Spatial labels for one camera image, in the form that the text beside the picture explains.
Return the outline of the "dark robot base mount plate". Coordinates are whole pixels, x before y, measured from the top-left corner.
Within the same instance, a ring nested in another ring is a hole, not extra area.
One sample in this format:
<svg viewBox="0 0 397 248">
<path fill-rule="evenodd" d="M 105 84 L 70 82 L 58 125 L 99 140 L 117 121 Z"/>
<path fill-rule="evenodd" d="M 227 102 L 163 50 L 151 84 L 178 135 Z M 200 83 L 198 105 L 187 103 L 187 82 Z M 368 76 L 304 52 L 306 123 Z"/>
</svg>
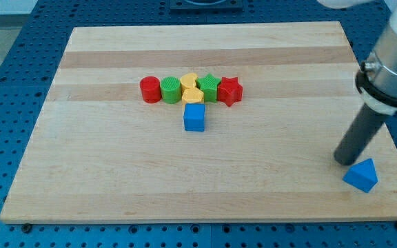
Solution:
<svg viewBox="0 0 397 248">
<path fill-rule="evenodd" d="M 242 0 L 169 0 L 170 10 L 242 10 Z"/>
</svg>

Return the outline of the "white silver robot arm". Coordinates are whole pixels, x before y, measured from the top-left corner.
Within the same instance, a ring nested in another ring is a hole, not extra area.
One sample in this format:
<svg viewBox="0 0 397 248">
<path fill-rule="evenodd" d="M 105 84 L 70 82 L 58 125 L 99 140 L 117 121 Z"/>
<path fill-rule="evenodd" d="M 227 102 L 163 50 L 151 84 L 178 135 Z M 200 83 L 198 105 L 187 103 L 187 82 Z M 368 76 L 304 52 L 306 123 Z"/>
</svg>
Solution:
<svg viewBox="0 0 397 248">
<path fill-rule="evenodd" d="M 397 113 L 397 5 L 383 33 L 356 74 L 363 102 L 379 114 Z"/>
</svg>

